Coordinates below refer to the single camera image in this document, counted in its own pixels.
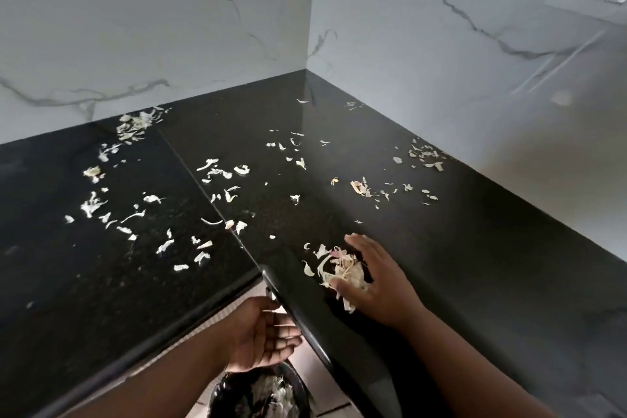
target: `right hand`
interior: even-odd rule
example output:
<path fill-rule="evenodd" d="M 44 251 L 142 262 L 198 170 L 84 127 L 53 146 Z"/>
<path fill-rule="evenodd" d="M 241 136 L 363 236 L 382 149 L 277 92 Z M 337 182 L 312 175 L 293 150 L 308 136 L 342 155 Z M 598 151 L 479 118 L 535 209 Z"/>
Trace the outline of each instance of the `right hand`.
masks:
<path fill-rule="evenodd" d="M 331 287 L 368 317 L 401 331 L 425 309 L 403 270 L 388 252 L 365 235 L 345 235 L 344 240 L 361 252 L 372 276 L 366 292 L 333 278 Z"/>

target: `white marble backsplash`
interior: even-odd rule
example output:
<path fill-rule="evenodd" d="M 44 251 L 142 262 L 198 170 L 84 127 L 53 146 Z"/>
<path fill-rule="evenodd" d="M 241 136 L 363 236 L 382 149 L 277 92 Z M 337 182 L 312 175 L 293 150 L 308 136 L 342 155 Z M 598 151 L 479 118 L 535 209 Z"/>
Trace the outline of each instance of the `white marble backsplash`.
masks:
<path fill-rule="evenodd" d="M 544 0 L 313 0 L 307 67 L 627 260 L 626 33 Z"/>
<path fill-rule="evenodd" d="M 0 143 L 305 67 L 311 0 L 0 0 Z"/>

